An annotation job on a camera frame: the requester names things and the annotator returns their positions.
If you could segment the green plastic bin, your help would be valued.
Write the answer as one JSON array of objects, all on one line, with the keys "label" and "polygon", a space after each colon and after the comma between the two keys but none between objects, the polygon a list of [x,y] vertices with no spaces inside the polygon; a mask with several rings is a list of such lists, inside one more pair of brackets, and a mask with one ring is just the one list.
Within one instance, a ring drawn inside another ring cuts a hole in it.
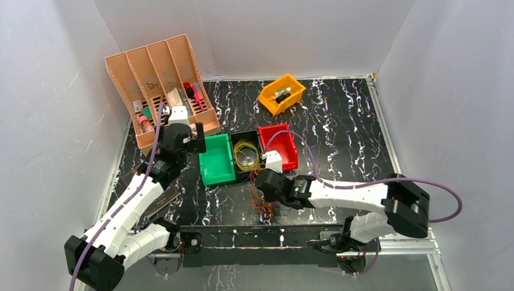
[{"label": "green plastic bin", "polygon": [[227,133],[205,137],[204,153],[199,154],[200,174],[205,186],[236,179],[234,159]]}]

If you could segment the red plastic bin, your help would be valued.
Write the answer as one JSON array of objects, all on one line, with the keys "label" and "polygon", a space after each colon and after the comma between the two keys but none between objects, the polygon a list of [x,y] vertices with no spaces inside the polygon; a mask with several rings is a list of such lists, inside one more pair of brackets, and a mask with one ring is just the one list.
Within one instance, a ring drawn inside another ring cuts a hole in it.
[{"label": "red plastic bin", "polygon": [[[258,127],[262,148],[265,149],[272,136],[281,130],[290,130],[290,126],[282,123]],[[272,141],[269,150],[276,150],[281,155],[283,171],[288,172],[298,168],[298,149],[291,133],[278,135]]]}]

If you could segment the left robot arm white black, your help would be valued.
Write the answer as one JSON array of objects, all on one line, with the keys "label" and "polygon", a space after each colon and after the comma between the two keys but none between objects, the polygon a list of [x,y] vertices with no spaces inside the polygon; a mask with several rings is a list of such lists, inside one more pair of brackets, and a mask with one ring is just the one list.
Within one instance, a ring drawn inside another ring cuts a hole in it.
[{"label": "left robot arm white black", "polygon": [[196,131],[183,123],[157,132],[150,156],[141,164],[131,183],[105,215],[82,236],[65,243],[70,290],[78,281],[94,290],[113,290],[125,271],[155,250],[180,248],[180,227],[159,218],[138,233],[132,231],[147,208],[178,178],[188,156],[206,151],[203,124]]}]

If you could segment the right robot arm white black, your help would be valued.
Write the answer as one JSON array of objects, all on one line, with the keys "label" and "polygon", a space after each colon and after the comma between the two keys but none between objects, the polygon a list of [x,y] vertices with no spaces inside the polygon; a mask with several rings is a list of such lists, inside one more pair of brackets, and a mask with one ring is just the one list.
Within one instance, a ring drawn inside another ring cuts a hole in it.
[{"label": "right robot arm white black", "polygon": [[266,202],[293,209],[339,207],[365,210],[345,219],[339,234],[322,235],[315,247],[324,253],[358,251],[376,238],[397,233],[423,239],[428,235],[430,196],[401,175],[370,183],[319,180],[312,175],[288,178],[264,169],[255,187]]}]

